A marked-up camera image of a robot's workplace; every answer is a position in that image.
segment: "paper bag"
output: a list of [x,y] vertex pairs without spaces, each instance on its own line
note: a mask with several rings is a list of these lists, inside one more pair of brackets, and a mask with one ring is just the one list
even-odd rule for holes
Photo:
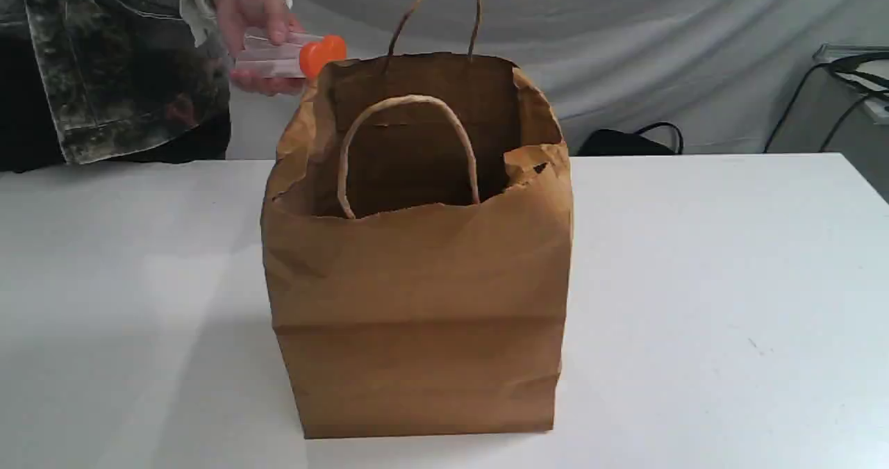
[[572,244],[565,141],[507,60],[471,44],[394,56],[406,19],[388,56],[324,68],[267,184],[273,326],[305,435],[549,430]]

